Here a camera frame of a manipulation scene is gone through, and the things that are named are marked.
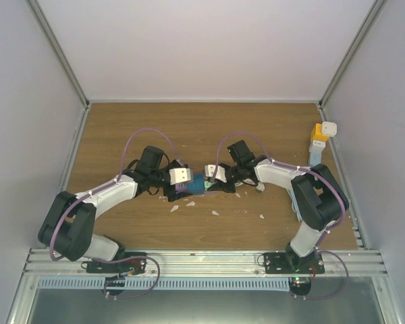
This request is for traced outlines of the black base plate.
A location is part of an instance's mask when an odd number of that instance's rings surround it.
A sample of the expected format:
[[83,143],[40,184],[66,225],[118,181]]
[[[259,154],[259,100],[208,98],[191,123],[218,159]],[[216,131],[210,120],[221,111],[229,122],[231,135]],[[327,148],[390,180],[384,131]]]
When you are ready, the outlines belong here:
[[81,268],[87,273],[94,274],[121,274],[129,273],[138,275],[145,272],[147,254],[145,252],[121,252],[114,261],[132,257],[132,260],[123,261],[120,263],[102,263],[98,261],[84,261]]
[[264,252],[256,261],[265,268],[266,274],[312,275],[325,272],[322,257],[315,252],[303,258],[293,252]]

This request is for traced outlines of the light blue charger block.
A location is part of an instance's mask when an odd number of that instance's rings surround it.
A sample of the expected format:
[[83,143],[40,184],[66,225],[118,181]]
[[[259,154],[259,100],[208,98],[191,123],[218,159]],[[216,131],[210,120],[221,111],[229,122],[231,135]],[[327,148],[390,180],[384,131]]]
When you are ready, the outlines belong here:
[[308,165],[314,167],[321,163],[322,153],[326,147],[326,142],[320,140],[312,140],[308,148]]

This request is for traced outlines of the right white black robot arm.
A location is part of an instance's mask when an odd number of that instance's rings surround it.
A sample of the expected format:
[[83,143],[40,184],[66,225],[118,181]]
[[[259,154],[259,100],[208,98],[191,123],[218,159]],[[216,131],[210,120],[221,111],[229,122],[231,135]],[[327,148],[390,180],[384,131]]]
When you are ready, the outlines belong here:
[[292,273],[303,272],[317,260],[317,248],[326,234],[345,220],[349,203],[340,185],[321,163],[301,167],[264,155],[257,157],[243,140],[227,149],[235,165],[219,162],[206,165],[204,175],[214,183],[209,190],[234,193],[235,185],[246,180],[254,185],[273,184],[287,190],[301,221],[296,235],[286,246],[285,262]]

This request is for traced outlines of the aluminium front rail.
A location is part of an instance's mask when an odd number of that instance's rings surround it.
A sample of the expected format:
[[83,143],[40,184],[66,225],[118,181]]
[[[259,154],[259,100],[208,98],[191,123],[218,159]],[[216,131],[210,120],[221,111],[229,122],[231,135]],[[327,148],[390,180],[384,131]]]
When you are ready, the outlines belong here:
[[[265,273],[262,252],[258,250],[147,250],[160,268],[148,261],[144,277],[269,277]],[[336,251],[322,254],[325,272],[322,277],[387,277],[380,252],[376,250]],[[48,250],[32,249],[28,253],[24,275],[84,275],[81,264],[87,261],[61,259],[52,261]]]

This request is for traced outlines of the white plastic debris pile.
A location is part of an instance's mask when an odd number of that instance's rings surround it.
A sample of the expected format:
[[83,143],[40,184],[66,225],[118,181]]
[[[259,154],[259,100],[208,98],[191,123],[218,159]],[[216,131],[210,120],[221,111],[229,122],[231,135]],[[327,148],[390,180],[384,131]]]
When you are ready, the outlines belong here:
[[166,196],[159,196],[159,200],[171,205],[169,208],[170,213],[176,212],[180,207],[194,207],[196,205],[196,202],[190,198],[183,198],[174,202],[169,202]]

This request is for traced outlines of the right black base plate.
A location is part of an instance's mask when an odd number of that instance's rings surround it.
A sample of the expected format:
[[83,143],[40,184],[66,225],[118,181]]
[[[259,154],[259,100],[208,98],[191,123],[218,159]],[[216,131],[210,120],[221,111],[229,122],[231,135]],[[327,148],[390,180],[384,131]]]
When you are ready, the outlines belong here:
[[256,261],[265,268],[266,274],[312,275],[325,272],[322,257],[315,252],[303,258],[293,252],[264,252]]

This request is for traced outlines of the purple power strip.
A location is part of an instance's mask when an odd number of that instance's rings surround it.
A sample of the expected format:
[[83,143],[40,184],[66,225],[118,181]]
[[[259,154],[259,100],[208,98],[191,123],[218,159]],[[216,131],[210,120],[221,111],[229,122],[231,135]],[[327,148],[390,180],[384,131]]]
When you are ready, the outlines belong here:
[[209,191],[209,188],[213,185],[212,182],[188,182],[183,184],[176,184],[175,191],[181,198],[189,196],[204,196],[205,194],[214,194],[214,191]]

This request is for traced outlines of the green plug adapter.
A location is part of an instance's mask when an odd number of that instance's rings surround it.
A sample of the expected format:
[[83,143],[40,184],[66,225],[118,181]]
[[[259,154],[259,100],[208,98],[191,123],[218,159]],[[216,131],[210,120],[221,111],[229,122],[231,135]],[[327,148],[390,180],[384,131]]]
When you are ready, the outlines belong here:
[[211,181],[204,181],[204,188],[205,188],[205,191],[208,191],[209,188],[210,188],[213,184],[214,184],[214,183],[211,182]]

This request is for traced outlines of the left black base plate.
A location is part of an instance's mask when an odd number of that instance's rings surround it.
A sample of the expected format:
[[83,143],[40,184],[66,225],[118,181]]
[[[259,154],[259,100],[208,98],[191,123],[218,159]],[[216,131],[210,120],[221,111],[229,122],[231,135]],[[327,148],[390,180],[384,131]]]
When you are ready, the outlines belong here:
[[94,274],[121,274],[129,273],[138,275],[145,272],[147,254],[145,252],[121,252],[114,261],[132,257],[132,260],[123,261],[120,263],[102,263],[98,261],[84,261],[81,268],[87,273]]

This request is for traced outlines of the blue cube plug adapter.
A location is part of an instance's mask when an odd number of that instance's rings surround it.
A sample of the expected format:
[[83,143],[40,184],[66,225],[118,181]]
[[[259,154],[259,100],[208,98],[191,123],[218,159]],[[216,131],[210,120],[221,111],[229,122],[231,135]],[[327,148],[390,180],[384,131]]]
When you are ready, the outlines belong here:
[[201,173],[195,174],[192,181],[187,183],[189,193],[193,195],[201,195],[205,193],[204,175]]

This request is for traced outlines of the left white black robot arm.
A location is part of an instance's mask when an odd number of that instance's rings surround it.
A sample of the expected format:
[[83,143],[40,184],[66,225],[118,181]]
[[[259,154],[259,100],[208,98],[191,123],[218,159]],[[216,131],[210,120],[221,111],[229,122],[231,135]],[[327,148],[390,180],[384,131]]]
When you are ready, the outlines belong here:
[[104,213],[132,200],[151,188],[162,189],[173,199],[176,185],[192,179],[188,166],[178,159],[161,167],[165,153],[146,147],[139,159],[122,169],[112,180],[85,192],[60,192],[54,199],[38,232],[38,241],[49,247],[52,261],[77,261],[82,257],[102,261],[108,271],[117,273],[126,264],[122,245],[107,236],[94,234],[95,221]]

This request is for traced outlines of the white cube adapter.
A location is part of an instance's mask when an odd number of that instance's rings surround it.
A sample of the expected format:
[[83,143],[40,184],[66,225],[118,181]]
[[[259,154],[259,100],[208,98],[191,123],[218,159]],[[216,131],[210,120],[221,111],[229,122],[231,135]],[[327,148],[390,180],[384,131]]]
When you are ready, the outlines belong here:
[[321,134],[328,137],[333,138],[338,132],[338,126],[334,122],[324,121],[321,124]]

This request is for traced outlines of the yellow plug adapter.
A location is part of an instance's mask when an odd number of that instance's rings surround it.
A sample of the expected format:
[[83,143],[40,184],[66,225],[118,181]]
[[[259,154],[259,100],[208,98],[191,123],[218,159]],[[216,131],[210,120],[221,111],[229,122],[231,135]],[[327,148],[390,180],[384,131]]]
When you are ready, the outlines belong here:
[[310,133],[310,141],[319,141],[319,142],[327,142],[329,137],[322,133],[322,124],[317,123],[315,124],[314,128]]

